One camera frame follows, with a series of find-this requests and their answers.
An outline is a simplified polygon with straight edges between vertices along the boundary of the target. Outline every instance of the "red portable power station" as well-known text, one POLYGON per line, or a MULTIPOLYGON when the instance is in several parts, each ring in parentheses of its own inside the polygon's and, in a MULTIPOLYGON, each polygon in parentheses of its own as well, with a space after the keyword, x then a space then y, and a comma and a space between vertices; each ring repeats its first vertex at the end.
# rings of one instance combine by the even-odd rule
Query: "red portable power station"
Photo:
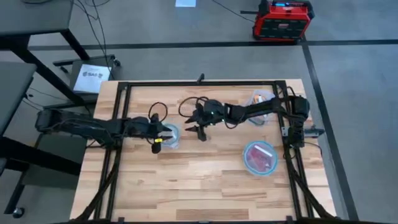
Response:
POLYGON ((298 42, 314 17, 309 1, 262 0, 253 37, 256 40, 298 42))

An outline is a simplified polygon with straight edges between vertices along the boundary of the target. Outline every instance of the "wooden table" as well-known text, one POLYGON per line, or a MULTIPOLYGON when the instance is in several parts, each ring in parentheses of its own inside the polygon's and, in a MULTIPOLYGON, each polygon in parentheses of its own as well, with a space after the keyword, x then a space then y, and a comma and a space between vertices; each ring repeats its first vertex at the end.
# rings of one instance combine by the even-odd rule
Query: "wooden table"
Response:
MULTIPOLYGON (((301 80, 286 82, 296 94, 305 96, 301 80)), ((111 118, 117 85, 117 82, 102 84, 96 118, 111 118)), ((285 220, 287 215, 294 217, 276 114, 271 114, 268 124, 261 128, 248 122, 234 130, 227 129, 224 124, 211 126, 206 129, 210 137, 206 142, 199 141, 196 133, 184 131, 193 125, 184 124, 186 118, 178 115, 178 105, 189 96, 207 96, 223 103, 242 104, 255 89, 272 91, 270 86, 133 87, 128 117, 147 117, 149 107, 161 101, 169 107, 165 122, 181 128, 181 140, 178 149, 163 148, 159 154, 151 153, 146 140, 124 140, 113 220, 125 217, 126 221, 131 222, 266 221, 285 220), (268 177, 253 176, 243 164, 243 149, 255 140, 271 143, 278 153, 279 164, 268 177)), ((154 108, 154 112, 159 113, 160 117, 164 115, 162 107, 154 108)), ((309 118, 306 126, 311 124, 309 118)), ((314 139, 306 141, 317 143, 314 139)), ((301 152, 310 190, 328 212, 335 214, 319 148, 307 144, 301 152)), ((71 218, 77 217, 96 193, 103 157, 104 150, 87 149, 71 218)), ((306 215, 304 199, 301 192, 299 194, 303 215, 306 215)), ((107 199, 105 195, 102 217, 107 199)))

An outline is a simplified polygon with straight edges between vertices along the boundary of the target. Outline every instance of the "plastic container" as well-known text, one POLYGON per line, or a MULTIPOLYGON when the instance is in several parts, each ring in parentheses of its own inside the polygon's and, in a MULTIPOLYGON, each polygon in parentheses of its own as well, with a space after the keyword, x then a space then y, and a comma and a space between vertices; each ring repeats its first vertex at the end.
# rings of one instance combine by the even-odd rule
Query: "plastic container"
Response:
POLYGON ((177 149, 179 142, 180 142, 180 130, 176 125, 173 124, 164 124, 164 126, 170 128, 172 131, 164 131, 159 134, 159 136, 172 136, 173 138, 170 138, 168 140, 164 140, 162 142, 163 147, 168 147, 171 149, 177 149))
MULTIPOLYGON (((270 91, 254 90, 250 99, 243 106, 249 106, 251 104, 261 103, 261 102, 270 100, 273 97, 275 97, 275 95, 273 93, 271 93, 270 91)), ((266 114, 248 119, 248 121, 250 121, 252 124, 254 124, 256 126, 265 125, 267 123, 267 120, 268 120, 268 115, 266 115, 266 114)))
POLYGON ((278 155, 268 142, 254 141, 243 151, 244 165, 254 175, 271 175, 278 164, 278 155))

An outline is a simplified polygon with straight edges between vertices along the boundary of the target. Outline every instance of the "desk leg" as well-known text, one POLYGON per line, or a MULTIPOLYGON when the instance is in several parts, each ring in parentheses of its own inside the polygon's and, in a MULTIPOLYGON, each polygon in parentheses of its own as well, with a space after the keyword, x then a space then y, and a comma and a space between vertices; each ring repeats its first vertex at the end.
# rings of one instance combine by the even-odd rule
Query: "desk leg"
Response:
POLYGON ((25 47, 19 44, 7 41, 9 49, 16 54, 20 59, 26 63, 33 63, 37 66, 37 73, 46 79, 57 90, 64 94, 69 100, 77 105, 84 105, 83 99, 74 94, 74 92, 67 86, 56 74, 53 73, 47 66, 45 66, 35 55, 29 52, 25 47))
POLYGON ((63 38, 68 42, 70 47, 79 55, 80 59, 82 60, 89 60, 90 56, 88 56, 87 52, 84 48, 80 45, 79 41, 77 41, 76 37, 70 32, 70 30, 62 31, 61 32, 63 38))
POLYGON ((0 139, 0 145, 0 157, 15 159, 71 175, 80 174, 81 164, 69 159, 26 146, 6 137, 0 139))

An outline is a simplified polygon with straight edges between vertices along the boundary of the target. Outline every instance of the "gray floor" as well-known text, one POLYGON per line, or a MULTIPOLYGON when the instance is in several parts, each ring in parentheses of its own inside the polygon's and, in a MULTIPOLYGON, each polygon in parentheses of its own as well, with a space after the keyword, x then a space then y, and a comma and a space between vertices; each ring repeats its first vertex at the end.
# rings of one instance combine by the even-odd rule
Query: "gray floor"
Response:
MULTIPOLYGON (((256 10, 258 0, 219 0, 234 11, 256 10)), ((395 0, 316 0, 312 1, 316 18, 309 27, 308 40, 370 40, 398 39, 393 29, 398 22, 395 0)), ((196 8, 174 8, 173 0, 113 0, 99 7, 107 44, 151 42, 239 41, 251 40, 252 24, 210 0, 197 2, 196 8)), ((70 24, 82 44, 96 44, 86 17, 75 7, 70 24)), ((37 35, 30 45, 66 45, 58 34, 37 35)), ((310 47, 326 106, 338 142, 349 186, 361 220, 397 223, 398 194, 395 150, 398 131, 394 94, 396 81, 396 45, 359 45, 310 47)), ((108 50, 123 64, 122 80, 196 79, 206 78, 302 78, 312 115, 317 126, 322 120, 315 100, 302 48, 295 47, 231 47, 202 49, 139 49, 108 50)), ((75 58, 74 52, 33 52, 63 80, 68 77, 53 67, 54 60, 75 58)), ((91 56, 100 50, 88 51, 91 56)), ((0 52, 0 60, 19 61, 10 52, 0 52)), ((63 97, 37 74, 33 88, 63 97)), ((42 105, 61 103, 47 96, 34 94, 42 105)), ((34 129, 36 111, 22 104, 7 130, 7 135, 26 144, 33 144, 38 133, 34 129)), ((320 138, 326 173, 331 185, 336 210, 342 209, 342 195, 330 150, 320 138)), ((8 199, 17 172, 6 172, 0 178, 0 210, 8 199)), ((28 212, 20 220, 0 215, 1 223, 51 223, 68 220, 73 191, 27 187, 21 205, 28 212)))

